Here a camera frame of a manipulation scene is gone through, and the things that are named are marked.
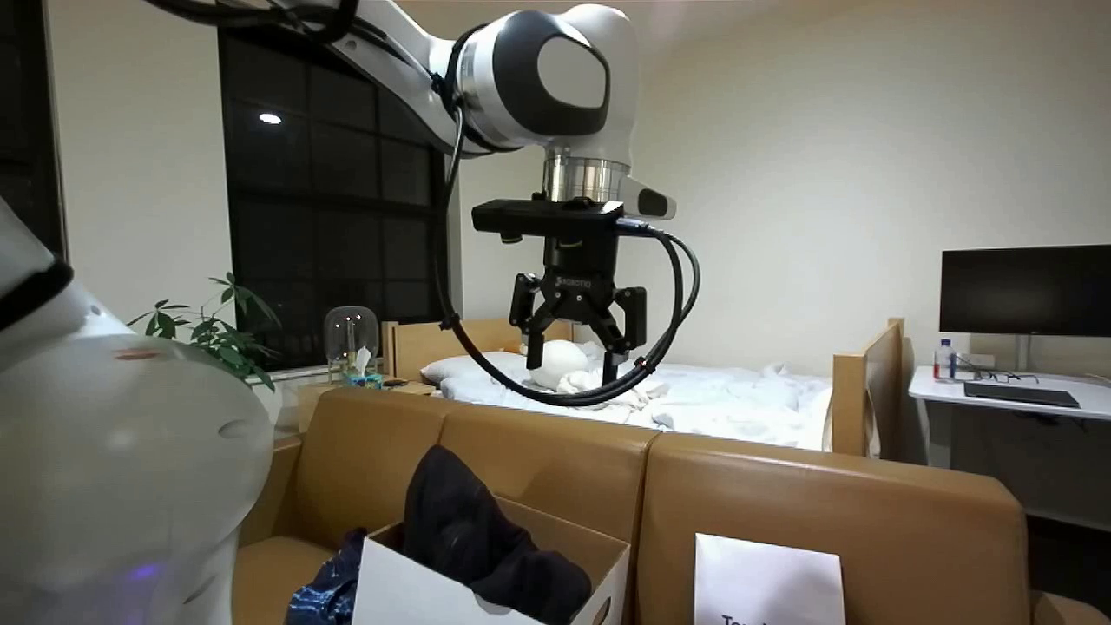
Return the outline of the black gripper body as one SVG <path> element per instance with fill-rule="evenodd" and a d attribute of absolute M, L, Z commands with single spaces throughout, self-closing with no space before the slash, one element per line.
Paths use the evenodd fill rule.
<path fill-rule="evenodd" d="M 615 286 L 618 224 L 610 216 L 542 225 L 545 273 L 514 280 L 512 324 L 528 338 L 552 320 L 588 324 L 604 344 L 647 339 L 647 292 Z"/>

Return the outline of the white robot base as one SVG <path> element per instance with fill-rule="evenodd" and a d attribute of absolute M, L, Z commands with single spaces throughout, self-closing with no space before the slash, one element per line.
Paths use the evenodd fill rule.
<path fill-rule="evenodd" d="M 0 625 L 233 625 L 270 418 L 0 206 Z"/>

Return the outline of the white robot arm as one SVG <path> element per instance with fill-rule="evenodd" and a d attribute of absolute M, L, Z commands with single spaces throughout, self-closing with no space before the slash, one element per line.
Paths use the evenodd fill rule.
<path fill-rule="evenodd" d="M 460 40 L 424 33 L 396 0 L 151 0 L 215 28 L 285 28 L 394 91 L 460 156 L 545 148 L 542 191 L 471 210 L 502 241 L 542 237 L 545 273 L 520 277 L 512 324 L 542 365 L 545 331 L 574 320 L 604 344 L 600 381 L 641 344 L 641 292 L 615 286 L 628 176 L 635 42 L 620 12 L 512 12 Z"/>

